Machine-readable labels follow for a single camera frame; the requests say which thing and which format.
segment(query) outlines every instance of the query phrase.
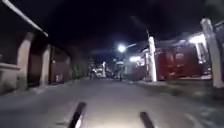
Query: road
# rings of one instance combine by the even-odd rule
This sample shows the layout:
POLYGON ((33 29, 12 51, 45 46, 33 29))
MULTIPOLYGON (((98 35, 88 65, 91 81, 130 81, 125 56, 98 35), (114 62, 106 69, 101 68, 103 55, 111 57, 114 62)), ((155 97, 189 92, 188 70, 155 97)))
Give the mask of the road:
POLYGON ((65 128, 79 102, 87 107, 81 128, 223 128, 224 109, 113 80, 85 80, 0 97, 0 128, 65 128))

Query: night sky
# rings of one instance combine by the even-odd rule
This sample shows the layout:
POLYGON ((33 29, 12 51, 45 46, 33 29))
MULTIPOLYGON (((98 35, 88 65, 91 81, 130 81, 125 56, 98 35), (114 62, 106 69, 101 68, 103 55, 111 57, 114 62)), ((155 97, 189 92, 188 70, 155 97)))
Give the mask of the night sky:
POLYGON ((147 39, 172 39, 200 29, 205 0, 11 0, 65 46, 111 49, 147 39))

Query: sidewalk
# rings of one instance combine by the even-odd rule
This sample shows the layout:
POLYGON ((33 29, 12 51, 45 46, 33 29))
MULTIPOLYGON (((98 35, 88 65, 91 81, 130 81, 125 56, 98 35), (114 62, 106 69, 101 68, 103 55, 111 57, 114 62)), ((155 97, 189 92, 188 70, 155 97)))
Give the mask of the sidewalk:
POLYGON ((1 97, 16 97, 18 94, 19 95, 40 95, 46 91, 54 90, 62 86, 66 87, 66 86, 74 85, 79 82, 80 80, 71 80, 71 81, 68 81, 62 84, 57 84, 57 85, 52 84, 52 85, 37 86, 37 87, 29 88, 27 90, 14 90, 12 92, 8 92, 1 95, 1 97))
POLYGON ((169 93, 173 96, 185 96, 197 100, 213 100, 214 89, 211 81, 177 80, 164 82, 137 81, 133 84, 140 85, 158 93, 169 93))

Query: utility pole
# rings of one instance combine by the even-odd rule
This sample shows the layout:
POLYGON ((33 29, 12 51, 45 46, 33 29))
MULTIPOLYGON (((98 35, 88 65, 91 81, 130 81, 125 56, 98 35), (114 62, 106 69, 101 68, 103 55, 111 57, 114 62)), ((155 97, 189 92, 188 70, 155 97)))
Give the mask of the utility pole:
POLYGON ((213 32, 211 20, 207 18, 202 19, 201 26, 210 54, 213 86, 216 88, 223 88, 220 49, 216 41, 215 33, 213 32))
POLYGON ((150 36, 146 24, 142 23, 136 16, 131 16, 130 18, 136 26, 138 26, 144 31, 146 30, 149 45, 149 49, 146 52, 147 71, 149 78, 151 78, 152 82, 156 82, 157 81, 156 62, 155 62, 156 48, 154 38, 150 36))

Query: pillar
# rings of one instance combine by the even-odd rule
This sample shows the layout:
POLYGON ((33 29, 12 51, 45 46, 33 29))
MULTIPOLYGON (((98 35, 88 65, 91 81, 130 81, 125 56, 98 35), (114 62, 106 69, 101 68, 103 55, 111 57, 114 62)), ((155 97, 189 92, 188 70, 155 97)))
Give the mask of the pillar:
POLYGON ((27 88, 27 74, 28 74, 28 62, 32 40, 34 38, 33 33, 27 33, 25 39, 21 43, 18 49, 17 65, 20 68, 18 76, 18 89, 27 88))
POLYGON ((216 88, 223 88, 220 49, 213 32, 211 20, 204 18, 201 21, 201 25, 210 53, 213 85, 216 88))
POLYGON ((151 78, 151 75, 150 75, 150 60, 149 60, 149 50, 146 51, 145 53, 145 64, 146 64, 146 76, 150 79, 151 78))
POLYGON ((155 62, 155 41, 153 37, 149 37, 149 60, 150 60, 150 75, 152 82, 157 82, 156 62, 155 62))
POLYGON ((49 84, 51 46, 48 44, 42 55, 42 72, 40 77, 40 85, 49 84))
POLYGON ((103 66, 103 73, 102 73, 102 75, 103 75, 104 78, 106 78, 106 62, 103 62, 102 66, 103 66))

